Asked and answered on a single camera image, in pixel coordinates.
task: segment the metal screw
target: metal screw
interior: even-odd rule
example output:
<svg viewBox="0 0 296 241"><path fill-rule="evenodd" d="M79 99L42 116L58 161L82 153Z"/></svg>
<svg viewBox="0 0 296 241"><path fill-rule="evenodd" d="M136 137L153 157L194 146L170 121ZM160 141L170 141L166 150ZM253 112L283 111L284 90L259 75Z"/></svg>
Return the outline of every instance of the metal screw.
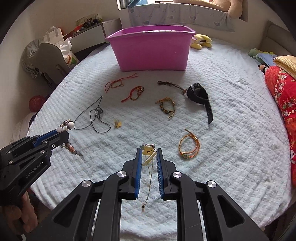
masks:
<svg viewBox="0 0 296 241"><path fill-rule="evenodd" d="M182 176L182 173L180 172L173 172L173 177L180 178Z"/></svg>
<svg viewBox="0 0 296 241"><path fill-rule="evenodd" d="M82 186L85 187L85 188L86 187L89 187L90 185L91 185L91 181L90 180L85 180L85 181L82 182Z"/></svg>
<svg viewBox="0 0 296 241"><path fill-rule="evenodd" d="M207 185L208 185L210 188L214 188L214 187L217 186L217 184L216 184L214 181L209 181L209 182L207 183Z"/></svg>
<svg viewBox="0 0 296 241"><path fill-rule="evenodd" d="M125 177L126 176L126 172L125 171L119 171L117 173L117 176L119 176L119 177Z"/></svg>

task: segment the bed headboard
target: bed headboard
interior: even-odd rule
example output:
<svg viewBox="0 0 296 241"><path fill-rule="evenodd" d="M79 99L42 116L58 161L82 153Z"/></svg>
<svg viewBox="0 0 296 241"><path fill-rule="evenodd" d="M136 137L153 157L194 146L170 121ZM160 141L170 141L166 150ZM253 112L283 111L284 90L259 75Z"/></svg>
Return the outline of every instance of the bed headboard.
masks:
<svg viewBox="0 0 296 241"><path fill-rule="evenodd" d="M296 41L289 31L268 21L259 49L279 56L296 56Z"/></svg>

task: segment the white bead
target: white bead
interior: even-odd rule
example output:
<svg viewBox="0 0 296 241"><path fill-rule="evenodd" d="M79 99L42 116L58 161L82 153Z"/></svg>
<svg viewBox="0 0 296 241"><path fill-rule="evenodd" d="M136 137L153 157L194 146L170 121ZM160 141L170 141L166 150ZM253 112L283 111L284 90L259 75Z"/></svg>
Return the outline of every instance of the white bead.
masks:
<svg viewBox="0 0 296 241"><path fill-rule="evenodd" d="M67 124L68 129L73 129L74 128L74 122L73 121L69 121Z"/></svg>
<svg viewBox="0 0 296 241"><path fill-rule="evenodd" d="M57 128L57 132L60 133L60 132L62 132L62 131L63 131L63 128L59 126L59 127Z"/></svg>

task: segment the plastic bag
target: plastic bag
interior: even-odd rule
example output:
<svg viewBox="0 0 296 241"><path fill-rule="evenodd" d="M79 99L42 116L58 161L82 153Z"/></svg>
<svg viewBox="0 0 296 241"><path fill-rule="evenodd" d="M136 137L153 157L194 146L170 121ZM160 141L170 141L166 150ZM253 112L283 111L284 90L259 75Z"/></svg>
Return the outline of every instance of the plastic bag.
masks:
<svg viewBox="0 0 296 241"><path fill-rule="evenodd" d="M64 60L72 70L77 64L79 64L79 60L76 56L72 53L71 48L72 44L70 42L72 38L67 38L60 46L60 50L63 54Z"/></svg>

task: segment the quilted bedspread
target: quilted bedspread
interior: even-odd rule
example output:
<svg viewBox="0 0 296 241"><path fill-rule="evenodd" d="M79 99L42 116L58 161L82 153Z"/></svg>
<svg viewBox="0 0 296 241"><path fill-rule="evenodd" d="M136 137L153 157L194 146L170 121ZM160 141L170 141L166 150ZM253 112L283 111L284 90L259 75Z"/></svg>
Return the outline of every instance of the quilted bedspread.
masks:
<svg viewBox="0 0 296 241"><path fill-rule="evenodd" d="M102 120L111 125L106 134L97 134L91 126L69 131L70 142L83 157L60 147L53 150L51 167L32 185L46 206L56 207L85 179L106 179L121 170L125 161L134 159L141 144L154 143L162 148L166 160L192 180L215 180L258 226L285 211L292 196L288 137L264 76L247 51L215 40L212 49L190 49L184 72L139 71L139 77L124 80L123 87L104 92L107 82L133 73L120 71L108 46L77 65L38 113L29 130L31 136L53 130L68 118L76 119L103 95ZM177 88L159 86L159 80L183 88L200 83L209 94L213 122L207 124L204 106L185 98ZM138 85L145 88L139 99L121 103ZM176 103L171 119L155 104L164 97ZM121 128L113 127L114 119L122 121ZM75 126L81 128L89 122L86 111ZM95 127L107 130L99 122ZM179 140L187 134L184 128L200 141L198 155L187 160L178 152ZM193 146L191 139L183 144L184 149ZM143 167L139 198L122 203L121 240L176 240L176 202L160 199L156 161L148 204L142 212L148 186L148 169Z"/></svg>

